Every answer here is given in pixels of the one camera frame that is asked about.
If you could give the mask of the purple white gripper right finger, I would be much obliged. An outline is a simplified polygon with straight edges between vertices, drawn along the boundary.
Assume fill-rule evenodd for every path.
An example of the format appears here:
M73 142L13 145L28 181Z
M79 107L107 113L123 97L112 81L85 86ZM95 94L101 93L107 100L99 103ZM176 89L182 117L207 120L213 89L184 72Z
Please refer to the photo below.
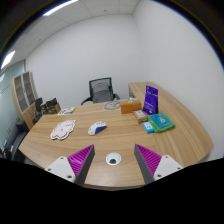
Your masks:
M138 144L135 145L134 155L146 184L182 169L182 166L171 156L160 156L152 150Z

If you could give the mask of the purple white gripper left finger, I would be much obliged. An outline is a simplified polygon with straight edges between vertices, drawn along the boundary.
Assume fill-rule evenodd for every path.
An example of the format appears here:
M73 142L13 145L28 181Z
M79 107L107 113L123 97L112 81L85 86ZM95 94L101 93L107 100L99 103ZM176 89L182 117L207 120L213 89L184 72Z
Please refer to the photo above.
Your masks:
M60 156L46 168L46 171L83 186L94 156L94 146L90 145L69 157Z

